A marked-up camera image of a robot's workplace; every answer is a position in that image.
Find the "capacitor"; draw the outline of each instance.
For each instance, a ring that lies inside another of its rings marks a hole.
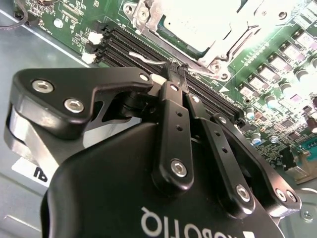
[[[279,86],[279,88],[282,91],[283,95],[286,97],[294,95],[292,85],[290,83],[283,83],[281,86]]]
[[[254,108],[252,107],[246,108],[246,117],[249,120],[252,120],[254,118]]]
[[[254,144],[251,142],[251,138],[247,138],[247,141],[250,143],[250,145],[254,146]]]
[[[261,144],[261,134],[258,132],[255,132],[251,135],[251,142],[254,145],[259,145]]]
[[[317,97],[313,98],[313,106],[315,108],[315,110],[317,111]]]
[[[306,123],[312,133],[317,133],[317,121],[315,118],[307,118]]]
[[[271,138],[269,140],[270,140],[270,142],[272,144],[276,144],[278,142],[278,137],[277,136],[271,136]]]
[[[278,101],[274,95],[268,95],[265,97],[264,100],[268,108],[274,109],[279,106]]]
[[[317,69],[317,57],[311,61],[311,65],[314,69]]]
[[[304,69],[297,71],[295,76],[301,83],[308,83],[311,78],[309,73]]]

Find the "small electronic component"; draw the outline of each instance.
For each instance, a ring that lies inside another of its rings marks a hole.
[[[246,108],[246,118],[249,120],[254,119],[254,108],[253,107]]]
[[[258,119],[260,119],[261,117],[263,117],[263,114],[262,114],[261,112],[256,112],[256,113],[254,113],[254,118],[255,118],[255,120],[258,120]]]
[[[292,66],[290,66],[287,62],[285,62],[280,56],[274,56],[270,60],[270,64],[281,72],[289,72],[292,70]]]
[[[292,85],[290,83],[283,83],[279,86],[279,88],[286,97],[294,95],[294,90],[292,89]]]
[[[259,91],[268,88],[268,84],[264,83],[256,76],[250,80],[249,84]]]
[[[261,134],[258,133],[258,132],[253,133],[253,134],[251,135],[251,142],[252,142],[252,144],[254,144],[254,145],[259,145],[259,144],[261,144]]]
[[[292,140],[297,140],[298,138],[301,137],[301,135],[297,131],[295,131],[295,132],[288,134],[288,137]]]
[[[307,49],[317,50],[317,42],[307,32],[302,32],[295,40]]]
[[[293,97],[290,98],[290,100],[293,103],[300,103],[303,99],[300,96],[298,96],[297,94],[295,94]]]
[[[284,127],[290,127],[292,126],[294,123],[290,120],[290,119],[287,119],[285,120],[284,122],[281,123]]]
[[[307,127],[312,131],[312,133],[317,133],[317,121],[315,118],[306,119]]]
[[[257,97],[259,95],[258,92],[253,91],[253,89],[245,83],[243,83],[239,88],[239,92],[247,98],[252,98],[253,96]]]
[[[305,56],[289,42],[285,43],[281,51],[291,60],[303,61]]]
[[[265,122],[265,121],[267,121],[267,118],[263,116],[263,117],[260,118],[260,120]]]
[[[310,106],[305,106],[305,107],[303,108],[303,111],[304,111],[304,113],[309,113],[309,112],[312,111],[312,108],[311,108]]]
[[[259,71],[259,75],[264,78],[265,80],[271,82],[272,80],[278,81],[280,79],[280,76],[274,73],[271,69],[268,67],[263,67]]]
[[[268,108],[274,109],[279,107],[279,103],[274,95],[268,95],[265,97],[265,102]]]

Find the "black dimm slot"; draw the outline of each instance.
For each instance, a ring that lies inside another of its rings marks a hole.
[[[123,35],[122,32],[114,31],[113,36],[121,43],[130,47],[132,52],[137,51],[138,54],[142,55],[145,58],[149,58],[153,61],[167,61],[167,59],[163,57],[158,57],[158,54],[154,52],[144,50],[143,48],[140,47],[140,45],[134,43],[131,39],[125,37],[125,35]]]
[[[153,73],[157,73],[157,70],[153,68],[154,65],[146,64],[143,61],[141,61],[140,59],[137,59],[135,57],[130,56],[129,55],[130,50],[127,49],[126,46],[119,45],[118,42],[115,42],[115,41],[109,41],[108,45],[113,47],[116,51],[120,52],[125,57],[127,57],[130,61],[134,62],[142,70],[148,69],[148,70],[152,71]]]
[[[209,88],[202,86],[197,80],[188,80],[187,83],[188,86],[192,87],[193,89],[196,89],[197,92],[206,97],[207,100],[213,103],[217,108],[219,108],[219,110],[223,110],[226,113],[230,113],[233,115],[234,112],[231,109],[227,108],[225,103],[223,103],[217,97],[215,97],[214,94],[209,90]]]
[[[99,54],[105,55],[103,61],[111,66],[136,66],[147,73],[159,74],[162,65],[152,65],[142,62],[139,59],[129,56],[129,52],[135,52],[146,59],[153,61],[169,61],[162,53],[142,42],[128,31],[119,28],[117,25],[107,27],[104,33],[102,48]],[[187,83],[192,93],[201,97],[206,110],[210,113],[223,113],[230,117],[231,121],[243,118],[241,109],[221,97],[216,91],[203,82],[187,74]]]

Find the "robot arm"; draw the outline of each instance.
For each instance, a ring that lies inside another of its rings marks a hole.
[[[282,238],[301,200],[225,115],[188,93],[186,67],[28,69],[5,140],[53,176],[44,237]],[[89,148],[83,133],[142,122]]]

